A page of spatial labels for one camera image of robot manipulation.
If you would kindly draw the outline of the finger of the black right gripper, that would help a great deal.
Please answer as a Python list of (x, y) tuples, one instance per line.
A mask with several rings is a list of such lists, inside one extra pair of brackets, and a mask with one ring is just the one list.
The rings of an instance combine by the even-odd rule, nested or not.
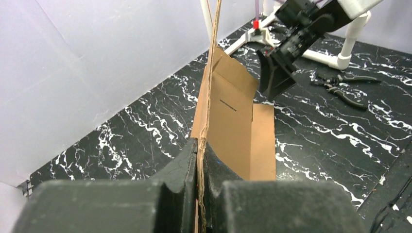
[(296, 84), (293, 60), (280, 50), (259, 50), (260, 80), (258, 91), (274, 101)]

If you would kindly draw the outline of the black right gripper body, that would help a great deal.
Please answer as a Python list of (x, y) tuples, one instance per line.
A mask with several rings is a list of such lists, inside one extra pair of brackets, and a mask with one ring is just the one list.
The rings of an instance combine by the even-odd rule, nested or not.
[(294, 62), (325, 33), (352, 21), (336, 0), (328, 0), (321, 8), (310, 0), (287, 0), (275, 16), (290, 30), (275, 49), (277, 62)]

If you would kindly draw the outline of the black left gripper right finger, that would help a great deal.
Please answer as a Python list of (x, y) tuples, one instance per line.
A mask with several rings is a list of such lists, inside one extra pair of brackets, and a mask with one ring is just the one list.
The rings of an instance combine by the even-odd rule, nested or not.
[(208, 233), (364, 233), (350, 198), (331, 182), (246, 181), (205, 151)]

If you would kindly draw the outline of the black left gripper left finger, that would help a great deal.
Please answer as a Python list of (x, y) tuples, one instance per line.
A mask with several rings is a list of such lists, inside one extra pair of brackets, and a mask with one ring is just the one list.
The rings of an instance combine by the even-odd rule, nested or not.
[(197, 140), (146, 180), (55, 180), (24, 206), (15, 233), (192, 233)]

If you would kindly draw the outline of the brown cardboard box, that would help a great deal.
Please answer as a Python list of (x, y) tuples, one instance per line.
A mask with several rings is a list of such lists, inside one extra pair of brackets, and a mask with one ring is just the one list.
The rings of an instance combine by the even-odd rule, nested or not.
[(208, 16), (209, 53), (191, 136), (198, 141), (199, 231), (268, 233), (276, 178), (274, 109), (254, 103), (257, 80), (218, 46), (221, 2)]

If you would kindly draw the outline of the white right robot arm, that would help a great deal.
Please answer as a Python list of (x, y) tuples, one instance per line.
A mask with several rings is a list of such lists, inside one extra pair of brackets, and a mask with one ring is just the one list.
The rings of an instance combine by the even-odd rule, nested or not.
[(294, 62), (304, 52), (326, 33), (353, 22), (378, 4), (378, 0), (328, 0), (318, 7), (310, 0), (285, 1), (275, 16), (289, 32), (278, 46), (256, 52), (261, 65), (258, 91), (270, 101), (286, 92), (296, 83)]

